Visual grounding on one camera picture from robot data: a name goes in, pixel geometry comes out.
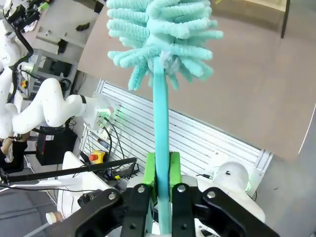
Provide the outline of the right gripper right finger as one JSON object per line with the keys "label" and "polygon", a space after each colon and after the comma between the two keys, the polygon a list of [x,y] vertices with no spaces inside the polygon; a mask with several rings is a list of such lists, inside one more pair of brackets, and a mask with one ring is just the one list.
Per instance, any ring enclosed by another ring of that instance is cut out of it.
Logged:
{"label": "right gripper right finger", "polygon": [[262,209],[247,195],[248,172],[238,162],[227,162],[213,182],[181,175],[180,154],[170,153],[172,236],[196,237],[195,219],[220,237],[277,237],[267,226]]}

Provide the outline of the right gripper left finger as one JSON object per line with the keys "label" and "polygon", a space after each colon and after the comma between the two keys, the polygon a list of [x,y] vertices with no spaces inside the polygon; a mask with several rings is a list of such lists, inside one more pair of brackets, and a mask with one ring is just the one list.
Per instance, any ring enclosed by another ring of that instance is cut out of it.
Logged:
{"label": "right gripper left finger", "polygon": [[50,237],[105,237],[121,227],[122,237],[143,237],[152,229],[157,204],[155,153],[147,154],[144,177],[123,193],[99,192],[48,232]]}

